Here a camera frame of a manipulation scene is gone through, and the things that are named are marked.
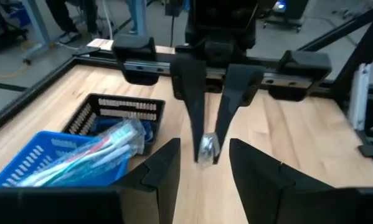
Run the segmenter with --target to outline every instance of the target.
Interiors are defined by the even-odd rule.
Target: black metal frame
[[[323,36],[317,38],[316,40],[306,44],[299,50],[302,51],[316,51],[322,47],[325,47],[332,42],[340,39],[344,35],[362,27],[363,25],[373,21],[373,9],[367,13],[361,15],[360,17],[353,19],[346,24],[335,28],[334,30],[324,34]],[[168,58],[174,58],[170,54],[159,54],[158,57],[162,57],[165,61]],[[315,88],[310,92],[311,96],[332,98],[336,100],[339,107],[345,112],[346,102],[348,101],[349,89],[351,88],[351,82],[353,79],[355,68],[361,63],[371,63],[373,61],[373,23],[369,27],[365,36],[357,45],[354,53],[350,56],[349,60],[345,64],[344,68],[341,70],[339,76],[334,82],[324,81],[319,87]],[[261,62],[260,65],[271,67],[274,63],[279,63],[279,61],[271,60],[255,60],[254,58],[249,59],[249,64],[254,66],[256,62]],[[30,102],[36,99],[41,93],[43,93],[49,86],[53,85],[58,79],[64,76],[72,67],[76,65],[90,65],[97,67],[105,67],[112,69],[119,69],[118,61],[112,52],[107,50],[101,50],[94,47],[86,47],[79,52],[76,52],[72,58],[66,61],[63,65],[52,71],[43,80],[35,84],[34,86],[28,88],[22,93],[17,99],[12,103],[7,105],[0,111],[0,128],[3,127],[8,121],[16,116],[23,108],[25,108]],[[149,76],[159,76],[164,74],[149,73]],[[260,88],[268,88],[265,85],[260,85]],[[369,102],[368,105],[373,102],[373,85],[369,88]],[[366,121],[369,124],[373,124],[373,107],[368,107]],[[372,131],[371,127],[368,126],[365,132],[360,133],[360,137],[364,142],[367,141],[366,135],[371,137]]]

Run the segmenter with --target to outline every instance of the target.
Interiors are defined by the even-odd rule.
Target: plastic basket
[[[58,159],[66,152],[91,141],[93,138],[72,134],[41,131],[17,154],[0,173],[0,188],[15,187],[28,175]],[[128,160],[118,167],[96,177],[77,183],[79,187],[110,185],[126,172]]]
[[[143,154],[149,154],[156,142],[165,101],[125,96],[101,95],[91,93],[87,96],[70,121],[64,133],[81,136],[94,136],[91,133],[97,118],[138,118],[150,121],[153,138],[145,142]]]
[[[20,27],[24,27],[31,23],[27,10],[21,3],[14,4],[13,7],[15,7],[16,9],[10,14],[10,19],[17,18],[20,21]]]

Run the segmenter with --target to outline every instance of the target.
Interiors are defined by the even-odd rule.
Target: cable
[[[115,18],[114,18],[114,16],[113,16],[113,12],[111,11],[110,8],[109,8],[109,13],[110,13],[110,17],[111,17],[111,19],[113,19],[113,25],[114,25],[114,27],[118,27],[117,22],[116,22],[116,20],[115,20]]]
[[[172,41],[174,40],[174,20],[175,20],[175,16],[172,15],[172,19],[171,19],[171,41],[169,43],[170,47],[172,47]]]
[[[110,40],[113,40],[113,29],[111,28],[111,25],[110,25],[110,18],[109,18],[109,13],[107,12],[107,2],[106,2],[106,0],[103,0],[103,9],[105,10],[107,25],[109,26]]]
[[[78,47],[71,47],[71,46],[68,46],[68,45],[62,44],[62,43],[60,43],[60,42],[56,42],[56,44],[59,45],[59,46],[61,46],[61,47],[65,47],[65,48],[67,48],[67,49],[72,49],[72,50],[78,50],[78,49],[80,49],[80,48],[78,48]]]
[[[27,41],[23,41],[20,46],[21,46],[21,49],[22,51],[27,51],[26,49],[26,46],[27,45],[30,45],[30,44],[38,44],[37,41],[33,41],[33,40],[27,40]],[[62,44],[60,42],[56,42],[57,45],[59,46],[62,46],[62,47],[65,47],[65,48],[68,48],[68,49],[72,49],[72,50],[78,50],[79,48],[76,48],[76,47],[70,47],[68,45],[65,45],[65,44]],[[27,64],[26,63],[23,63],[22,66],[20,66],[20,68],[18,68],[15,72],[13,72],[12,74],[7,74],[7,75],[3,75],[3,74],[0,74],[0,78],[14,78],[16,76],[18,76],[18,74],[20,72],[23,72],[27,67]]]
[[[100,21],[100,29],[99,29],[99,26],[98,26],[98,30],[99,32],[103,33],[103,31],[105,30],[105,24],[103,23],[103,21],[101,19],[99,19]]]
[[[19,72],[23,72],[26,66],[27,64],[23,63],[23,65],[19,69],[17,69],[14,73],[8,74],[8,75],[0,74],[0,78],[14,78],[19,74]]]
[[[79,10],[81,13],[81,24],[84,26],[87,24],[87,16],[85,15],[85,1],[83,0],[78,0],[78,7],[77,10]]]
[[[78,16],[80,17],[80,23],[83,24],[84,23],[83,12],[81,11],[80,7],[76,6],[75,8],[77,10]]]

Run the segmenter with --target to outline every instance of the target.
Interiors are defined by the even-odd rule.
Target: person's leg
[[[78,32],[65,5],[66,0],[45,0],[52,17],[64,32]]]
[[[83,0],[82,1],[82,9],[84,13],[87,15],[87,27],[88,32],[91,34],[98,33],[98,26],[97,26],[97,5],[95,0]]]
[[[59,42],[69,44],[75,40],[81,39],[81,34],[78,32],[73,20],[70,18],[66,0],[45,0],[52,17],[57,25],[65,32],[60,36]]]
[[[136,20],[136,1],[126,0],[126,3],[130,9],[131,19],[134,22],[134,27],[130,30],[130,33],[135,34],[138,31],[138,22]]]

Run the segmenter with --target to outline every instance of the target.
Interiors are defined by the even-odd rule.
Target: light wood surface
[[[110,49],[109,40],[91,45]],[[161,47],[158,50],[172,49]],[[89,93],[154,98],[166,108],[154,151],[181,138],[181,179],[174,223],[247,223],[232,177],[229,138],[239,138],[334,187],[373,186],[373,161],[363,158],[359,138],[332,100],[277,101],[259,91],[230,126],[220,162],[200,169],[193,162],[190,120],[184,102],[172,95],[171,80],[131,85],[118,70],[78,65],[0,130],[0,171],[40,130],[60,131]],[[205,131],[214,130],[220,94],[206,94]],[[130,169],[142,162],[134,158]]]

